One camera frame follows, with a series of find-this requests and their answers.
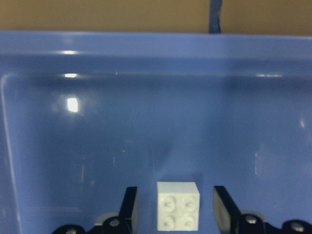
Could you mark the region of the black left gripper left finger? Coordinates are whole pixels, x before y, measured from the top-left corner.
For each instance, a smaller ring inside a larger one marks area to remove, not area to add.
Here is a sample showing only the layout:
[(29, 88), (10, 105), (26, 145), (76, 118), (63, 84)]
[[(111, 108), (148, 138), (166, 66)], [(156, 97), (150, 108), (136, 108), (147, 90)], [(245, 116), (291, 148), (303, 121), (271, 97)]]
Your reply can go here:
[(121, 234), (136, 234), (138, 230), (139, 206), (137, 187), (127, 187), (119, 210)]

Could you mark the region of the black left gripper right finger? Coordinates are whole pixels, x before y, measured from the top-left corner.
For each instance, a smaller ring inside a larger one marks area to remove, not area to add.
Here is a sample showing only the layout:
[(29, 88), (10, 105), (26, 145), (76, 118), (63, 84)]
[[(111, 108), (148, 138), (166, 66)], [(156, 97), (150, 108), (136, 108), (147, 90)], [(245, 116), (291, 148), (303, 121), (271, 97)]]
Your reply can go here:
[(221, 234), (235, 234), (241, 211), (224, 186), (214, 186), (213, 214)]

